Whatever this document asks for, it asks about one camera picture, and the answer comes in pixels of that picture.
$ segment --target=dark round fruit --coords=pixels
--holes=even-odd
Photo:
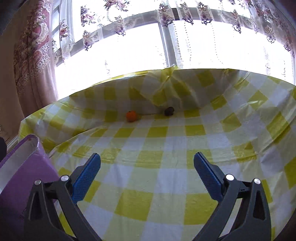
[[[165,116],[171,116],[174,114],[174,108],[173,107],[169,107],[165,109]]]

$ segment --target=blue gripper pad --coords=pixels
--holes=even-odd
[[[78,201],[82,201],[85,197],[90,185],[96,177],[101,167],[101,158],[98,154],[93,154],[90,157],[90,161],[83,167],[82,172],[77,177],[73,184],[72,200],[74,204]]]
[[[194,155],[193,163],[211,198],[221,202],[224,173],[218,166],[210,164],[201,152]]]

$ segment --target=purple bin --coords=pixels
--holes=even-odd
[[[23,240],[25,208],[37,179],[53,182],[59,176],[39,138],[30,134],[0,162],[0,240]]]

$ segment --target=metal pin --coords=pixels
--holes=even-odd
[[[69,176],[68,175],[64,175],[61,177],[61,181],[62,182],[65,182],[65,181],[68,181],[69,180]]]
[[[231,174],[227,174],[227,175],[226,175],[226,179],[227,179],[228,181],[233,181],[233,180],[234,180],[234,176],[231,175]]]
[[[261,181],[260,181],[260,179],[259,179],[259,178],[255,178],[255,179],[254,179],[254,183],[256,183],[256,184],[260,184],[260,183],[261,183]]]
[[[39,185],[40,183],[41,183],[41,180],[40,180],[40,179],[38,179],[38,180],[36,180],[36,181],[34,182],[35,185]]]

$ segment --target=plastic tablecloth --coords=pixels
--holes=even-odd
[[[164,109],[174,107],[171,117]],[[93,152],[102,166],[83,201],[106,241],[186,240],[217,202],[193,166],[201,151],[238,180],[264,186],[274,238],[296,207],[296,88],[232,69],[143,71],[103,81],[30,115],[19,138],[36,134],[60,175]],[[126,121],[134,110],[139,120]],[[239,208],[235,205],[223,233]],[[63,213],[60,220],[73,234]]]

